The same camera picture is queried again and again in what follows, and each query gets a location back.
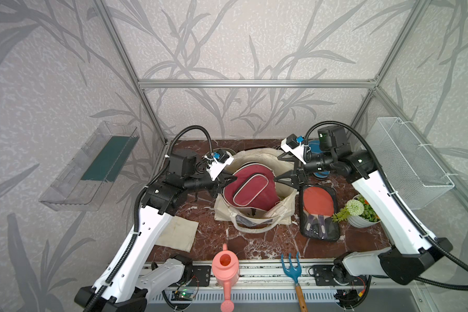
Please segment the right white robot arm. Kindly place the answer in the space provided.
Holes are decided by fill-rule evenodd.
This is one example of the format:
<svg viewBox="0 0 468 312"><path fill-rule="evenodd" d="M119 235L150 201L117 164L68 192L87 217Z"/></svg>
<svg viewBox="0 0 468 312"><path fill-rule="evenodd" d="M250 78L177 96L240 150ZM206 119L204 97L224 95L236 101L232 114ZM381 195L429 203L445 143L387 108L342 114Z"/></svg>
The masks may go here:
<svg viewBox="0 0 468 312"><path fill-rule="evenodd" d="M315 172L335 172L344 178L372 205L386 232L391 247L374 252L346 253L334 260L339 278L387 276L400 285L413 280L435 287L468 291L468 285L454 285L422 278L441 258L447 258L468 272L468 265L451 254L452 244L437 237L413 213L388 180L378 157L368 142L352 127L337 121L311 126L300 137L294 134L281 142L279 160L294 168L275 178L278 183L300 189L307 176Z"/></svg>

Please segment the olive green paddle case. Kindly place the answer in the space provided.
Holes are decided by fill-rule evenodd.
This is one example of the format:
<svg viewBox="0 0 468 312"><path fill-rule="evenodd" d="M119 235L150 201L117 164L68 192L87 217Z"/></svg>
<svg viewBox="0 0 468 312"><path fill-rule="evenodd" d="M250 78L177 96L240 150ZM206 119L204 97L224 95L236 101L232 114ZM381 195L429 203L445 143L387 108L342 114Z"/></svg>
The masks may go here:
<svg viewBox="0 0 468 312"><path fill-rule="evenodd" d="M228 152L228 153L229 153L230 155L232 155L232 156L236 155L236 153L237 153L236 151L234 151L234 150L231 149L231 148L224 148L224 147L222 147L222 148L217 148L217 149L215 149L215 152L220 152L220 151Z"/></svg>

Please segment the maroon paddle case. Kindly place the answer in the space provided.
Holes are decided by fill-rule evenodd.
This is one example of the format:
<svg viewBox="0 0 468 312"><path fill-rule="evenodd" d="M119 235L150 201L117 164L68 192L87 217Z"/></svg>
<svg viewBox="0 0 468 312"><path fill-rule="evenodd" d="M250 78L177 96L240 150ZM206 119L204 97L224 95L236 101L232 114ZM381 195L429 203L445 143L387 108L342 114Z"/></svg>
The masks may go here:
<svg viewBox="0 0 468 312"><path fill-rule="evenodd" d="M233 176L236 180L222 192L228 204L236 208L269 211L280 202L275 175L269 167L250 162L241 166Z"/></svg>

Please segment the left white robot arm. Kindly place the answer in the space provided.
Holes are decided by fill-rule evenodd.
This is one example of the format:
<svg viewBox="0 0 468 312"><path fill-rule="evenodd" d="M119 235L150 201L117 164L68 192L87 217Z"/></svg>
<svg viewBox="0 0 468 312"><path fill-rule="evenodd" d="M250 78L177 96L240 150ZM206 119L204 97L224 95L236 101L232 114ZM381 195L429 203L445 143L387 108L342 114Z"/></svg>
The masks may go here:
<svg viewBox="0 0 468 312"><path fill-rule="evenodd" d="M94 285L80 288L75 303L83 311L145 311L148 299L183 278L188 266L181 257L173 257L152 270L150 280L139 286L139 275L157 239L171 223L187 196L200 191L216 195L235 177L224 172L233 156L213 148L201 160L194 151L173 152L180 138L199 130L208 144L208 131L199 125L182 129L171 141L158 173L138 193L133 205L133 228L105 272Z"/></svg>

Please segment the clear case red paddles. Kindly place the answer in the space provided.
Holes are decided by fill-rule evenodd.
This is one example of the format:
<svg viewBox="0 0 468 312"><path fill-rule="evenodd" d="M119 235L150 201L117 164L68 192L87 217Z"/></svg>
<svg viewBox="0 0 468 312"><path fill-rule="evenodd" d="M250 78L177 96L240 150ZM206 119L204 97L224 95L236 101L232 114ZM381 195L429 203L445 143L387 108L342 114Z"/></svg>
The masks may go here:
<svg viewBox="0 0 468 312"><path fill-rule="evenodd" d="M304 185L298 195L300 233L308 239L335 242L341 236L332 216L338 212L336 192L322 185Z"/></svg>

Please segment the beige canvas tote bag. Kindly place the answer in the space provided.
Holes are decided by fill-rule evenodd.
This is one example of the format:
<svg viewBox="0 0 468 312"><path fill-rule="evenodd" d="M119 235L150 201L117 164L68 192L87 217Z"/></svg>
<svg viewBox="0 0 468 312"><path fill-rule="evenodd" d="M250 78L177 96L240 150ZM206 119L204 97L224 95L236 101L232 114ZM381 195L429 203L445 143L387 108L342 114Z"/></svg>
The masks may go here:
<svg viewBox="0 0 468 312"><path fill-rule="evenodd" d="M255 162L269 167L275 177L293 169L292 164L278 160L283 152L274 148L259 148L242 151L234 155L226 172L233 175L241 166ZM282 183L276 183L276 191L280 202L269 211L251 208L236 208L227 203L222 193L217 196L214 212L216 221L231 222L234 227L245 233L263 233L277 225L290 225L295 214L295 200L298 191Z"/></svg>

